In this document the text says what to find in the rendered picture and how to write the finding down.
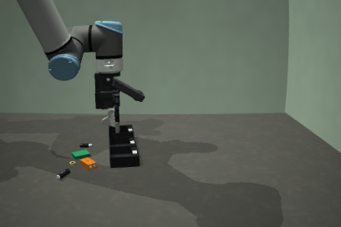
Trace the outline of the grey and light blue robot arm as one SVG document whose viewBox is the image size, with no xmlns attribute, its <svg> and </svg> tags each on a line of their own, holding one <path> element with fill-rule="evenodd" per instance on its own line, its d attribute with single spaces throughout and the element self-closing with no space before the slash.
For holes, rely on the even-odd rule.
<svg viewBox="0 0 341 227">
<path fill-rule="evenodd" d="M 74 78 L 80 70 L 84 53 L 95 52 L 96 71 L 99 73 L 123 70 L 121 23 L 97 21 L 95 25 L 65 27 L 53 0 L 17 2 L 49 60 L 50 74 L 57 80 Z M 140 90 L 115 79 L 114 88 L 135 101 L 144 100 L 145 95 Z"/>
</svg>

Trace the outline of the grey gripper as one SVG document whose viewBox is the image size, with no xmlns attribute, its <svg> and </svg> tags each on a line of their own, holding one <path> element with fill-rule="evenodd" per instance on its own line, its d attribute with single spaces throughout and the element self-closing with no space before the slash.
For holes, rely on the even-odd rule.
<svg viewBox="0 0 341 227">
<path fill-rule="evenodd" d="M 99 75 L 95 75 L 99 74 Z M 97 109 L 108 109 L 108 114 L 103 117 L 103 125 L 115 127 L 115 133 L 120 132 L 120 91 L 111 84 L 119 77 L 118 73 L 95 73 L 95 107 Z M 107 80 L 109 78 L 109 80 Z M 116 102 L 116 104 L 115 104 Z M 114 110 L 115 106 L 115 110 Z M 114 114 L 115 112 L 115 114 Z M 108 117 L 107 117 L 108 116 Z"/>
</svg>

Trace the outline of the orange nine-volt battery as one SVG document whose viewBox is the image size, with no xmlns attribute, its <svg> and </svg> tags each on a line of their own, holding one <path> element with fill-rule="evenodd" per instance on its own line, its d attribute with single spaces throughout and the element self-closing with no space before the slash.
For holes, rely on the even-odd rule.
<svg viewBox="0 0 341 227">
<path fill-rule="evenodd" d="M 89 159 L 89 158 L 81 159 L 80 163 L 87 170 L 91 170 L 91 169 L 96 169 L 97 168 L 96 162 L 94 162 L 92 159 Z"/>
</svg>

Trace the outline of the black aa battery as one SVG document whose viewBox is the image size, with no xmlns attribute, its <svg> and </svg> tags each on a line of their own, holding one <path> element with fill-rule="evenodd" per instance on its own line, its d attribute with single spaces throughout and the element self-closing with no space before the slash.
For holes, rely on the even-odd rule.
<svg viewBox="0 0 341 227">
<path fill-rule="evenodd" d="M 64 176 L 66 176 L 67 174 L 70 173 L 70 170 L 69 169 L 66 169 L 64 170 L 63 172 L 61 172 L 60 174 L 56 175 L 56 179 L 57 180 L 60 180 L 62 179 Z"/>
</svg>

